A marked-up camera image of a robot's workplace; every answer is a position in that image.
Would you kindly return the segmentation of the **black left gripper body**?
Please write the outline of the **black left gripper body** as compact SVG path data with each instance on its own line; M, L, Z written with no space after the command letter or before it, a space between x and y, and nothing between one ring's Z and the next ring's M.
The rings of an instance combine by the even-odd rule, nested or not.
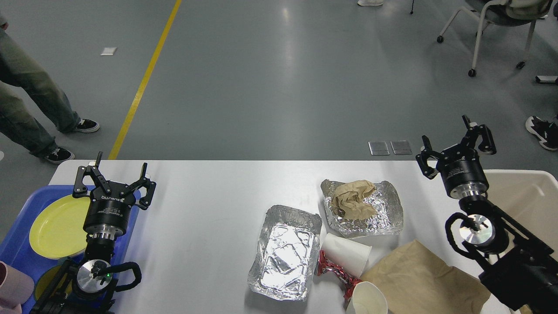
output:
M86 213L83 229L88 234L102 232L104 226L112 228L116 232L115 237L127 233L128 221L131 215L131 207L136 202L134 194L124 198L100 195L90 198L90 205Z

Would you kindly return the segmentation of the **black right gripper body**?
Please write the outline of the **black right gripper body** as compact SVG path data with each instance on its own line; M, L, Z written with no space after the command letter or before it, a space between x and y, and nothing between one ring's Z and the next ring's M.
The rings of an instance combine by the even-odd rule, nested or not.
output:
M490 184L480 164L478 153L442 153L439 173L446 194L453 199L483 195Z

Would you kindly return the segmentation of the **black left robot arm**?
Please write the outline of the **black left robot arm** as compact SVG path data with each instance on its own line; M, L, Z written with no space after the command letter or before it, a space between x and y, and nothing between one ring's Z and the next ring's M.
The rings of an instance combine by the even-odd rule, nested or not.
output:
M131 184L110 181L100 172L102 152L92 165L78 167L72 196L87 198L83 230L86 248L80 262L67 258L40 294L32 314L109 314L113 295L135 288L142 280L135 262L113 262L118 237L127 234L133 207L148 209L156 182L143 163L139 179Z

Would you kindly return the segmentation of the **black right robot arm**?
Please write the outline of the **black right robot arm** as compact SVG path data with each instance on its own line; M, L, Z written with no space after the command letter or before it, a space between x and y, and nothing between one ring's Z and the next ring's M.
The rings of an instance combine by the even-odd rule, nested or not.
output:
M435 151L430 139L416 155L421 173L441 176L446 194L458 200L460 212L445 222L452 249L482 268L479 276L502 304L513 311L528 306L534 314L558 309L557 260L554 249L488 199L490 184L479 153L497 152L490 129L463 115L466 134L459 143Z

